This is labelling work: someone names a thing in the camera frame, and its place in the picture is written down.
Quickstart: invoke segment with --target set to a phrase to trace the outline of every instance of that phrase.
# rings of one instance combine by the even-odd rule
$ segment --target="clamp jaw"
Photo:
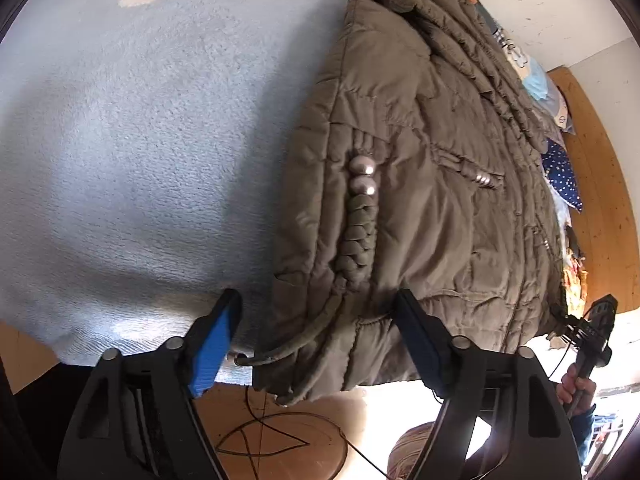
[[[490,352],[451,336],[408,289],[394,320],[422,382],[445,399],[408,480],[582,478],[569,421],[531,349]],[[477,416],[492,433],[465,461]]]
[[[611,294],[591,304],[587,312],[588,319],[564,316],[558,307],[552,308],[552,314],[558,320],[559,328],[551,332],[548,339],[560,336],[567,344],[578,349],[575,359],[578,377],[588,378],[594,368],[609,364],[611,360],[609,337],[613,330],[617,309],[618,301]],[[577,391],[571,404],[564,406],[568,418],[574,414],[583,393],[582,390]]]
[[[227,289],[187,334],[153,352],[110,348],[66,430],[60,480],[227,480],[191,403],[213,386],[242,308]]]

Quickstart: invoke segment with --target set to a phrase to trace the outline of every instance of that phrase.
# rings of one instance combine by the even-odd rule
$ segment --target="jacket sleeve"
[[[580,464],[584,463],[587,459],[587,453],[589,452],[591,435],[593,435],[593,412],[595,409],[596,405],[594,404],[591,406],[590,410],[587,410],[580,415],[573,416],[570,420],[571,431],[574,434],[575,445],[578,448]]]

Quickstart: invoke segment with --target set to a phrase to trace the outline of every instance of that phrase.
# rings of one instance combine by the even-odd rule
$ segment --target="finger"
[[[571,401],[574,400],[574,396],[572,396],[572,394],[570,394],[564,388],[560,388],[558,391],[556,391],[556,395],[558,396],[558,399],[560,399],[560,402],[565,404],[570,404]]]
[[[587,378],[578,377],[575,380],[575,387],[578,390],[584,390],[584,393],[590,396],[596,393],[596,383]]]
[[[568,374],[564,374],[561,380],[562,386],[567,390],[571,395],[575,393],[575,380],[572,377],[569,377]]]

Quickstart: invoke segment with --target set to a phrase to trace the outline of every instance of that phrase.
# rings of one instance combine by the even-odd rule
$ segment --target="blue polka dot fabric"
[[[549,149],[542,155],[546,179],[568,205],[582,212],[582,200],[578,194],[574,168],[571,167],[569,156],[560,144],[551,139],[548,141]]]

